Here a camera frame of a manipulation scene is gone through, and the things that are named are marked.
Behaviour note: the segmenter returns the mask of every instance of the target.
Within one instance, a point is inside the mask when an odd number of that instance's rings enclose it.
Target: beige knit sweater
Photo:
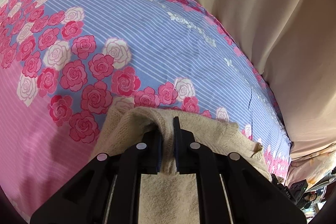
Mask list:
[[[163,137],[161,171],[142,175],[139,224],[199,223],[196,176],[179,175],[173,156],[173,117],[178,116],[182,129],[193,132],[195,140],[213,152],[227,155],[238,152],[256,170],[270,180],[263,157],[263,147],[243,136],[236,123],[219,122],[198,114],[175,110],[137,107],[125,111],[111,107],[91,154],[117,155],[141,141],[151,124],[158,125]]]

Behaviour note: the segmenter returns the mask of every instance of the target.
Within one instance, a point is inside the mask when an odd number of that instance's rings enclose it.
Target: beige bedsheet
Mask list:
[[[336,142],[336,0],[197,0],[277,98],[292,158]]]

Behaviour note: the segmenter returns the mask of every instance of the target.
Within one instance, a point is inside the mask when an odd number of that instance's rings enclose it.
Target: black device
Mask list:
[[[180,128],[178,117],[173,122],[177,170],[196,174],[200,224],[306,223],[302,211],[238,153],[213,153]],[[120,155],[97,155],[33,214],[30,223],[138,223],[141,174],[157,174],[161,156],[158,129]]]

